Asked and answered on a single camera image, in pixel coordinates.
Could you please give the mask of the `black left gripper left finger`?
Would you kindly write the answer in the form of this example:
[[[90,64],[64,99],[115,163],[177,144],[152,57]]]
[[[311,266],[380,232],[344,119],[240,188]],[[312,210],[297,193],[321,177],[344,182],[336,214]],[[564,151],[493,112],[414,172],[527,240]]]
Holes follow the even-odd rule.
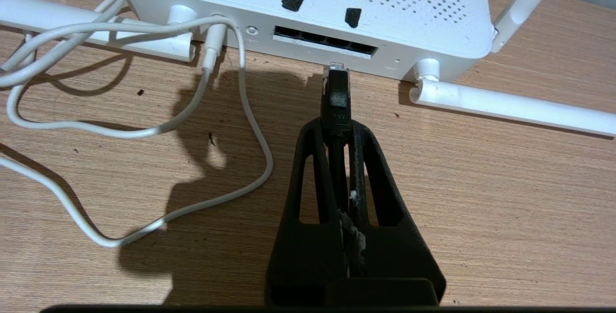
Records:
[[[319,223],[300,218],[306,159],[313,158]],[[300,130],[291,168],[290,185],[276,241],[266,272],[268,305],[322,305],[326,287],[345,278],[343,236],[325,154],[321,120]]]

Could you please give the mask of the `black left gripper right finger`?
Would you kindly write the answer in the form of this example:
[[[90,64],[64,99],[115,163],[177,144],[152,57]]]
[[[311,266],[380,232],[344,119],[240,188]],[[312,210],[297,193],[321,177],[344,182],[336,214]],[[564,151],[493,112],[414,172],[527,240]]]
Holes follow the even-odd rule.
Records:
[[[403,201],[374,133],[352,123],[348,216],[359,262],[351,275],[391,305],[438,305],[447,282]]]

